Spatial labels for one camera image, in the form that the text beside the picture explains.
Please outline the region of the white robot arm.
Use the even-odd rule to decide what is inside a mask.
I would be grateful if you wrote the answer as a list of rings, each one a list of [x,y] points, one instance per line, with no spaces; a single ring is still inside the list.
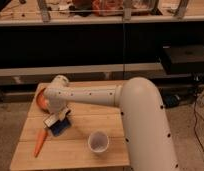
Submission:
[[[180,171],[163,100],[150,80],[134,77],[121,85],[71,87],[58,75],[44,97],[52,114],[69,102],[119,108],[132,170]]]

